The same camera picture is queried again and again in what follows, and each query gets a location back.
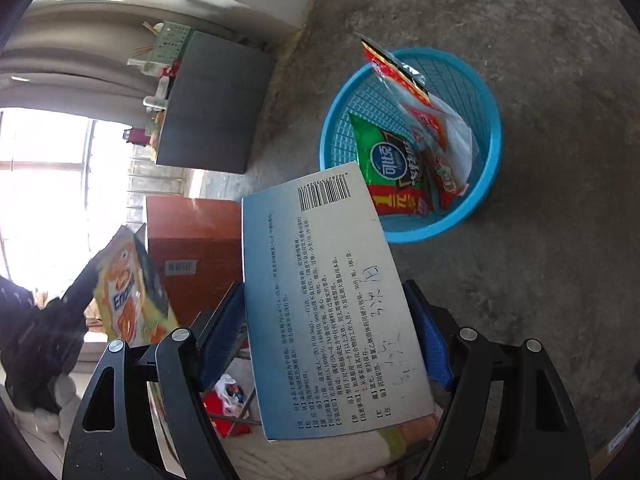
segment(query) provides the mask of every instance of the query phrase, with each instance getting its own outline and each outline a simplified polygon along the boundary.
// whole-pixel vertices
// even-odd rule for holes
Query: plastic bag
[[[380,216],[433,211],[429,183],[417,147],[356,115],[350,115],[358,164]]]
[[[474,135],[460,115],[426,89],[426,79],[382,47],[361,37],[364,53],[404,112],[447,210],[465,193],[474,158]]]
[[[229,374],[222,374],[218,382],[216,383],[216,393],[222,405],[224,407],[224,415],[228,416],[240,416],[242,409],[244,408],[244,392],[236,383],[236,380]]]

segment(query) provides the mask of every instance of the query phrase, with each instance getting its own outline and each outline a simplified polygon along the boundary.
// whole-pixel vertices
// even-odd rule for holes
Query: screw
[[[540,352],[542,350],[542,345],[537,339],[529,339],[527,341],[527,348],[532,352]]]
[[[473,328],[463,328],[460,331],[460,337],[465,341],[474,341],[478,338],[478,332],[476,332]]]
[[[114,339],[109,343],[109,352],[119,352],[124,348],[124,341],[122,339]]]
[[[190,334],[191,332],[189,332],[189,330],[187,330],[186,328],[178,328],[171,334],[171,339],[177,342],[184,341],[190,336]]]

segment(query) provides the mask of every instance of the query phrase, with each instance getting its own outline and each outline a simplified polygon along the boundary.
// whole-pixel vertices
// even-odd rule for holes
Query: white cloth
[[[242,480],[346,480],[390,462],[377,431],[269,442],[260,430],[221,440]]]
[[[33,413],[23,412],[14,406],[4,385],[0,384],[2,402],[12,414],[25,441],[51,474],[60,480],[66,442],[78,412],[80,397],[76,395],[76,385],[68,376],[58,378],[54,394],[57,404],[61,407],[59,415],[41,408],[37,408]]]

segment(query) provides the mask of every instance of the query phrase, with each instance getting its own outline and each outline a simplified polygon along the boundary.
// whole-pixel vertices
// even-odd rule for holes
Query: snack bag
[[[95,257],[95,301],[109,340],[129,346],[159,342],[178,326],[174,312],[142,243],[121,227]]]
[[[428,181],[414,144],[356,115],[349,116],[358,164],[378,215],[433,211]]]
[[[474,135],[460,115],[429,93],[417,70],[397,60],[371,40],[361,37],[373,70],[409,119],[412,134],[438,187],[440,208],[465,193],[474,154]]]

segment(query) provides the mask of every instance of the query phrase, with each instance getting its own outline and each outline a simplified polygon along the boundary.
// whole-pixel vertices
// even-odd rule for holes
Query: label sticker
[[[197,260],[167,260],[164,273],[167,276],[186,276],[196,273]]]
[[[406,158],[400,149],[390,142],[379,142],[371,149],[371,164],[389,180],[400,180],[406,174]]]
[[[636,412],[636,414],[631,417],[631,420],[626,424],[622,430],[613,438],[611,442],[609,442],[609,446],[607,447],[607,451],[609,454],[613,453],[618,446],[631,434],[631,432],[636,428],[640,422],[640,410]]]

